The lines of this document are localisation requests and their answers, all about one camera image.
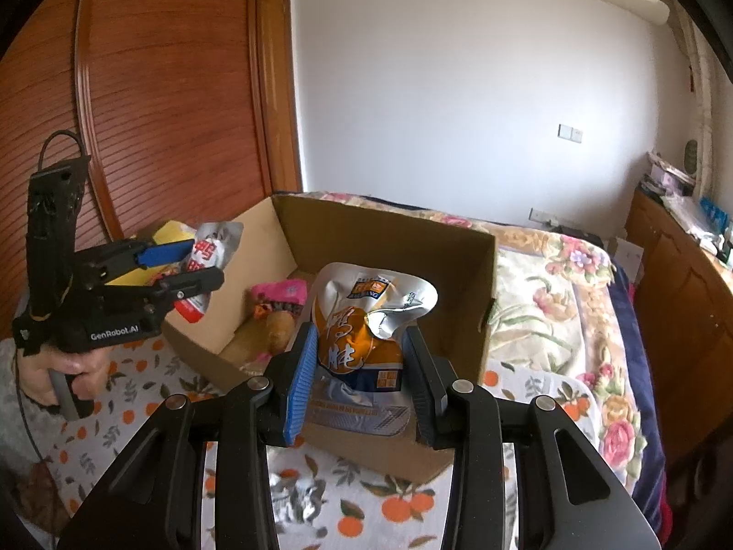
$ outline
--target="wooden dresser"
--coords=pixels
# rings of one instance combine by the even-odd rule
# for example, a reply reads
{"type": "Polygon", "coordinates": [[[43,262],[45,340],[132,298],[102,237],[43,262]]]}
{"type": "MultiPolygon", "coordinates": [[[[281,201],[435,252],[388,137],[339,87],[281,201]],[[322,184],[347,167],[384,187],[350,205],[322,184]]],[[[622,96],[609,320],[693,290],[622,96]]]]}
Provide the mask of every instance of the wooden dresser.
{"type": "Polygon", "coordinates": [[[733,413],[733,278],[640,191],[626,230],[644,248],[635,309],[673,465],[733,413]]]}

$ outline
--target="red and white snack package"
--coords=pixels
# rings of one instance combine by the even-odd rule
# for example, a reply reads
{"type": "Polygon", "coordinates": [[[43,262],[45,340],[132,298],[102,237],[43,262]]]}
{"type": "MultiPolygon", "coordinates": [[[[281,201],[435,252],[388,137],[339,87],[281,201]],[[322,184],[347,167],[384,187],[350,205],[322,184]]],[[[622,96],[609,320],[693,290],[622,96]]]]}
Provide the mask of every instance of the red and white snack package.
{"type": "MultiPolygon", "coordinates": [[[[202,224],[196,230],[193,250],[181,263],[181,272],[208,267],[224,269],[239,248],[244,226],[236,221],[202,224]]],[[[198,323],[209,307],[210,293],[194,295],[175,303],[177,311],[189,323],[198,323]]]]}

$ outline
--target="floral blanket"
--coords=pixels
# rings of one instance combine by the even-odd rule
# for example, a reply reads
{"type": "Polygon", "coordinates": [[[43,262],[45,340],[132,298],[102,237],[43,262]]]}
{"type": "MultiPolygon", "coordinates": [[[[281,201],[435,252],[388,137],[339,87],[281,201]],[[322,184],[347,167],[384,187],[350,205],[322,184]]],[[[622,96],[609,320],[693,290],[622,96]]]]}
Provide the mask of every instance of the floral blanket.
{"type": "MultiPolygon", "coordinates": [[[[489,359],[481,385],[495,396],[529,402],[551,395],[598,448],[629,493],[646,441],[623,341],[607,285],[607,254],[573,238],[429,210],[410,211],[357,196],[307,195],[414,215],[496,236],[497,301],[489,317],[489,359]]],[[[74,513],[117,452],[168,395],[199,400],[217,391],[181,363],[163,339],[118,346],[107,392],[94,415],[65,424],[47,449],[50,471],[74,513]]],[[[202,547],[212,549],[216,445],[202,483],[202,547]]],[[[268,451],[270,492],[280,546],[292,550],[441,546],[451,469],[426,485],[373,473],[300,439],[268,451]]],[[[507,536],[517,546],[513,447],[504,446],[507,536]]]]}

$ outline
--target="yellow snack package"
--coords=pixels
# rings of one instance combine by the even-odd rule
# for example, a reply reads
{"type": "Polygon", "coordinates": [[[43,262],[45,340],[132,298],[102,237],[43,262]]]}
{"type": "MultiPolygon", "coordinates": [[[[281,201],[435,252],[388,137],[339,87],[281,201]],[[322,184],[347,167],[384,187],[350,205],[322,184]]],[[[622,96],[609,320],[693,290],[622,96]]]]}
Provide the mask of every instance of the yellow snack package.
{"type": "Polygon", "coordinates": [[[318,330],[319,365],[307,419],[365,434],[400,433],[412,402],[402,385],[398,341],[437,301],[435,287],[419,277],[342,262],[326,265],[300,319],[313,321],[318,330]]]}

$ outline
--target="metal screw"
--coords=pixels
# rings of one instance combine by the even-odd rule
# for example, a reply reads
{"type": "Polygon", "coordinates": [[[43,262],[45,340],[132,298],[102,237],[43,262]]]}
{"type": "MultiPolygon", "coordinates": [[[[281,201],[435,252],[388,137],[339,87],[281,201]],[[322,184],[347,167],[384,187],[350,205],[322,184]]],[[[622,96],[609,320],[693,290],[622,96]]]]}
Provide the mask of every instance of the metal screw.
{"type": "Polygon", "coordinates": [[[166,407],[168,409],[181,409],[186,404],[186,396],[177,394],[171,395],[166,399],[166,407]]]}
{"type": "Polygon", "coordinates": [[[472,393],[474,391],[474,384],[470,382],[470,380],[463,380],[463,378],[454,380],[451,386],[453,387],[454,391],[456,391],[457,393],[463,393],[464,395],[467,395],[468,393],[472,393]]]}
{"type": "Polygon", "coordinates": [[[264,376],[253,376],[247,380],[247,386],[253,391],[263,391],[268,388],[270,381],[264,376]]]}
{"type": "Polygon", "coordinates": [[[553,409],[555,409],[555,400],[552,399],[551,396],[538,396],[538,398],[535,399],[534,402],[536,406],[543,411],[552,411],[553,409]]]}

